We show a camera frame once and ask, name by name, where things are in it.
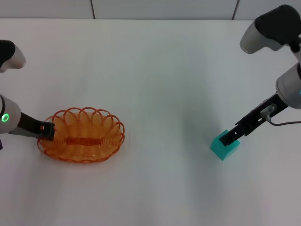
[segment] teal block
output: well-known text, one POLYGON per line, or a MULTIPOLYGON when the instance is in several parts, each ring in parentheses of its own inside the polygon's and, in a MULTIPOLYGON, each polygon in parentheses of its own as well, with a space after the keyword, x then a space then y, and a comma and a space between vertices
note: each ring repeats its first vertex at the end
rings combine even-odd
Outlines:
POLYGON ((226 133, 228 133, 227 130, 225 130, 224 132, 222 132, 218 137, 216 137, 211 146, 210 149, 221 159, 224 160, 225 158, 227 158, 229 155, 231 155, 233 152, 235 152, 235 150, 237 149, 238 145, 240 144, 240 142, 238 140, 234 141, 232 144, 228 145, 228 146, 224 146, 222 144, 222 142, 220 141, 220 138, 225 135, 226 133))

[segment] green led light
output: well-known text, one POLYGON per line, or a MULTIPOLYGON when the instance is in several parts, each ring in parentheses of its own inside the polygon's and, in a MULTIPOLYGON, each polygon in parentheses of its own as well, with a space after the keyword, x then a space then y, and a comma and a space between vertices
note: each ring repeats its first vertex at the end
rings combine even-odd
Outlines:
POLYGON ((9 119, 9 114, 4 114, 2 116, 2 122, 6 122, 9 119))

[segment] oval basket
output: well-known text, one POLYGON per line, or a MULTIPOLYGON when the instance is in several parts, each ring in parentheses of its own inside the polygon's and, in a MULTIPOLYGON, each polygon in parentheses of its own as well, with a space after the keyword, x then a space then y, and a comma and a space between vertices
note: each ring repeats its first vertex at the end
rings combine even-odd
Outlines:
POLYGON ((57 160, 105 161, 120 149, 125 139, 123 123, 102 109, 73 107, 58 111, 45 121, 55 124, 54 140, 39 139, 38 148, 57 160))

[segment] white table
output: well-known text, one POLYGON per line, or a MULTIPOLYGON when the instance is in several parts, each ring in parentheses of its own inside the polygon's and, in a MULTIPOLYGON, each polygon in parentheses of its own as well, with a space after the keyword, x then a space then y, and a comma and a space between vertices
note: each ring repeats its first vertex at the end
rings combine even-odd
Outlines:
MULTIPOLYGON (((1 38, 27 59, 1 74, 1 94, 39 120, 106 109, 126 139, 109 160, 81 165, 1 135, 0 225, 299 225, 301 126, 265 123, 225 161, 209 149, 297 62, 289 48, 244 53, 250 23, 1 19, 1 38)), ((300 119, 293 109, 273 118, 300 119)))

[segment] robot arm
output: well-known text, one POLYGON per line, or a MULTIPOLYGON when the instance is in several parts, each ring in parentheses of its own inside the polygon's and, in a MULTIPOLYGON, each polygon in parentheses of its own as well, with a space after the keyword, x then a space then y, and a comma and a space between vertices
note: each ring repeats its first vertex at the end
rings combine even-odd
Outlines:
MULTIPOLYGON (((25 57, 21 50, 11 41, 0 40, 0 72, 9 68, 19 69, 24 65, 25 57)), ((53 123, 33 119, 21 112, 14 101, 0 95, 0 134, 10 133, 53 140, 54 132, 53 123)))
POLYGON ((291 6, 282 5, 260 17, 249 26, 240 46, 248 54, 268 47, 274 51, 288 45, 297 57, 298 63, 281 75, 276 81, 276 93, 242 118, 236 127, 219 138, 228 146, 243 135, 247 136, 265 121, 288 106, 301 109, 301 19, 291 6))

